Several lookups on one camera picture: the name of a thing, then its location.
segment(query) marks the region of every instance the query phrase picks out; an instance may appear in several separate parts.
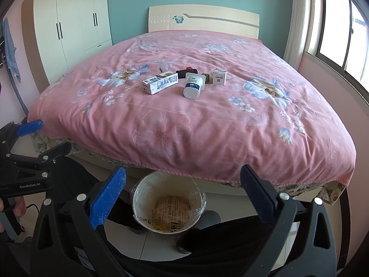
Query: window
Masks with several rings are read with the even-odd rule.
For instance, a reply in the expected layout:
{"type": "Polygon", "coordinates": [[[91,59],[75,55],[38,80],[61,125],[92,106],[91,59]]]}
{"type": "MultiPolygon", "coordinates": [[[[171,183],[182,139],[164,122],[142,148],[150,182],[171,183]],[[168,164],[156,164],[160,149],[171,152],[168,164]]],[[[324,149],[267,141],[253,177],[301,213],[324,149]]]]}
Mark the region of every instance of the window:
{"type": "Polygon", "coordinates": [[[369,29],[352,0],[323,0],[316,56],[369,91],[369,29]]]}

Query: black cable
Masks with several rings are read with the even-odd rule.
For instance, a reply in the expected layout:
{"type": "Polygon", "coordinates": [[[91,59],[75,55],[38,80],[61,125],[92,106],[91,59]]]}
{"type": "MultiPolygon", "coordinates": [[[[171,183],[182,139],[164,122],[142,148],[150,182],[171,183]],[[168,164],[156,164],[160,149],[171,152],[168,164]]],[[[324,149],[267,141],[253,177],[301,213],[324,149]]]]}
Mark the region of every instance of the black cable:
{"type": "Polygon", "coordinates": [[[38,210],[38,207],[37,207],[37,205],[36,204],[30,204],[30,205],[28,205],[26,208],[28,209],[28,208],[30,208],[31,206],[34,206],[34,207],[36,207],[36,209],[37,209],[37,212],[38,213],[40,213],[40,211],[38,210]]]}

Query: small cardboard box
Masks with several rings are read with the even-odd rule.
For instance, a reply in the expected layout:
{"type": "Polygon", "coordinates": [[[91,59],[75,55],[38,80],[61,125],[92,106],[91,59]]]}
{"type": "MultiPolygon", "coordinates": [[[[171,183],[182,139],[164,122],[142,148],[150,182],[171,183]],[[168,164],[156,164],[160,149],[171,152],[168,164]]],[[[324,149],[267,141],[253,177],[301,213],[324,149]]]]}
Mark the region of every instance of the small cardboard box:
{"type": "Polygon", "coordinates": [[[226,85],[227,71],[216,69],[213,73],[213,84],[226,85]]]}
{"type": "Polygon", "coordinates": [[[160,75],[142,81],[143,91],[153,95],[157,92],[178,83],[178,73],[164,72],[160,75]]]}

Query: window sill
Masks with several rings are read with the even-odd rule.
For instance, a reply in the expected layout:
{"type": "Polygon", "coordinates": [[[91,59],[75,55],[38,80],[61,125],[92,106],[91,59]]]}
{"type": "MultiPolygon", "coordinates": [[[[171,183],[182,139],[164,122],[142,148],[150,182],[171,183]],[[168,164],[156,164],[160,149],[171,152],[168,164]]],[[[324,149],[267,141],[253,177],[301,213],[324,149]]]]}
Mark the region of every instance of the window sill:
{"type": "Polygon", "coordinates": [[[326,71],[330,76],[335,78],[338,83],[340,83],[346,90],[351,93],[352,96],[355,97],[359,104],[364,103],[366,107],[369,106],[369,92],[361,84],[359,84],[356,79],[350,76],[341,75],[324,61],[320,60],[318,57],[312,55],[309,52],[304,52],[303,56],[307,57],[314,64],[326,71]]]}

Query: blue towel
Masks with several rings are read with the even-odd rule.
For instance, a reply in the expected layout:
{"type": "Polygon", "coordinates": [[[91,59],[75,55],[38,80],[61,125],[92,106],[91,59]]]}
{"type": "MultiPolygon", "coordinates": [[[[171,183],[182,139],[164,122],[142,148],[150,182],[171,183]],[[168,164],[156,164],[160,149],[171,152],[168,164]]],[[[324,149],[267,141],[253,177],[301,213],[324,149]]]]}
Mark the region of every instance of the blue towel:
{"type": "Polygon", "coordinates": [[[12,39],[12,35],[10,34],[10,28],[8,23],[8,18],[5,18],[3,21],[3,36],[5,39],[5,55],[6,55],[6,64],[12,73],[12,76],[17,77],[18,82],[21,82],[21,77],[19,74],[17,62],[15,61],[15,50],[14,42],[12,39]]]}

